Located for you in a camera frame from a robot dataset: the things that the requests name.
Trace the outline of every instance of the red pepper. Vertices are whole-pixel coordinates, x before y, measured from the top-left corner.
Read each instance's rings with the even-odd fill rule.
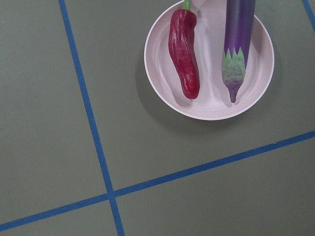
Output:
[[[188,9],[179,9],[173,13],[168,49],[179,75],[184,95],[187,98],[195,99],[200,89],[199,70],[193,47],[197,17]]]

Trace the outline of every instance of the pink bowl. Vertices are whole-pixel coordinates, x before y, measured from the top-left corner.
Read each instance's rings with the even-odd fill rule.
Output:
[[[226,1],[191,1],[191,10],[197,15],[194,48],[200,92],[196,99],[187,99],[168,51],[170,19],[182,2],[164,11],[148,34],[144,62],[152,87],[168,106],[188,117],[219,120],[246,111],[262,97],[274,70],[274,50],[266,28],[255,16],[246,76],[233,104],[221,76]]]

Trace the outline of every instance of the blue tape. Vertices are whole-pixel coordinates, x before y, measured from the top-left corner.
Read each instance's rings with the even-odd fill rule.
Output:
[[[100,137],[98,134],[96,121],[95,121],[95,118],[93,115],[88,90],[87,90],[87,87],[85,84],[84,75],[82,72],[82,67],[81,67],[81,63],[79,60],[79,56],[78,56],[77,48],[75,45],[74,36],[72,33],[68,12],[67,12],[64,0],[59,0],[59,5],[60,5],[62,17],[63,17],[64,28],[65,28],[65,31],[67,34],[67,38],[68,38],[68,42],[69,42],[69,46],[70,46],[70,50],[71,50],[71,54],[72,54],[72,58],[73,58],[73,63],[74,63],[75,71],[77,74],[77,78],[78,78],[78,82],[79,82],[85,110],[86,110],[86,113],[88,116],[88,120],[89,120],[89,124],[90,124],[90,128],[91,128],[92,137],[93,137],[94,145],[96,148],[100,168],[102,171],[106,190],[107,190],[107,193],[109,196],[109,202],[110,202],[110,206],[112,209],[117,233],[119,236],[124,236],[125,233],[124,233],[122,221],[120,218],[120,214],[119,214],[119,210],[118,210],[118,206],[117,206],[117,201],[115,199],[115,196],[113,195],[114,190],[113,190],[112,181],[111,181],[111,178],[109,175],[109,170],[108,170],[108,167],[106,164],[105,155],[104,155],[102,144],[101,144]]]
[[[313,30],[315,31],[315,16],[314,16],[314,13],[312,11],[312,8],[310,6],[310,3],[308,0],[302,0],[302,3],[304,5],[304,8],[306,10],[306,13],[311,21],[311,24],[313,26]]]
[[[253,157],[253,156],[268,152],[268,151],[272,151],[272,150],[275,150],[278,148],[283,148],[285,146],[292,145],[292,144],[295,144],[295,143],[298,143],[298,142],[301,142],[301,141],[304,141],[307,139],[311,139],[314,137],[315,137],[315,131],[312,131],[312,132],[309,132],[306,134],[302,134],[302,135],[298,135],[298,136],[295,136],[293,138],[279,141],[275,144],[269,144],[269,145],[265,145],[262,147],[258,147],[258,148],[248,150],[248,151],[245,151],[245,152],[242,152],[239,154],[228,156],[228,157],[223,158],[223,159],[212,161],[212,162],[209,162],[209,163],[206,163],[203,165],[188,168],[188,169],[178,171],[178,172],[166,175],[166,176],[158,177],[158,178],[155,178],[152,180],[148,180],[146,182],[138,183],[138,184],[126,187],[126,188],[116,190],[115,196],[120,197],[120,196],[130,194],[130,193],[133,193],[136,191],[140,191],[140,190],[143,190],[143,189],[146,189],[149,187],[153,187],[153,186],[156,186],[156,185],[159,185],[162,183],[166,183],[166,182],[170,182],[170,181],[173,181],[173,180],[176,180],[179,178],[184,178],[184,177],[187,177],[190,175],[194,175],[196,173],[206,171],[206,170],[209,170],[209,169],[212,169],[215,167],[223,166],[223,165],[226,165],[226,164],[229,164],[232,162],[243,160],[245,158]]]
[[[61,206],[61,207],[58,207],[56,209],[48,210],[48,211],[38,213],[35,215],[30,215],[28,217],[24,217],[24,218],[21,218],[18,220],[14,220],[14,221],[10,221],[10,222],[1,224],[0,225],[0,232],[15,228],[15,227],[18,227],[21,225],[26,225],[26,224],[29,224],[29,223],[32,223],[32,222],[35,222],[38,220],[46,219],[46,218],[49,218],[49,217],[52,217],[55,215],[59,215],[59,214],[73,211],[76,209],[80,209],[83,207],[91,206],[93,204],[97,204],[97,203],[104,202],[107,200],[108,200],[108,194],[102,194],[102,195],[92,197],[89,199],[85,199],[85,200],[82,200],[79,202],[75,202],[75,203],[71,203],[71,204],[68,204],[65,206]]]

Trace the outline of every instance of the round plate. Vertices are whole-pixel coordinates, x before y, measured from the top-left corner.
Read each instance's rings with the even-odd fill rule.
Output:
[[[185,116],[219,120],[236,116],[253,106],[266,91],[274,69],[274,51],[267,30],[255,16],[246,76],[236,102],[231,103],[222,81],[221,60],[225,35],[226,1],[193,0],[191,10],[197,15],[195,55],[200,75],[199,96],[184,96],[179,76],[168,51],[168,35],[174,4],[164,11],[148,34],[144,62],[150,83],[160,98]]]

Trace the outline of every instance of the green pepper stem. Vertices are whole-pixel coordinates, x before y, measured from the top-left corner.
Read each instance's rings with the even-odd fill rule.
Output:
[[[182,9],[190,11],[190,0],[185,0]]]

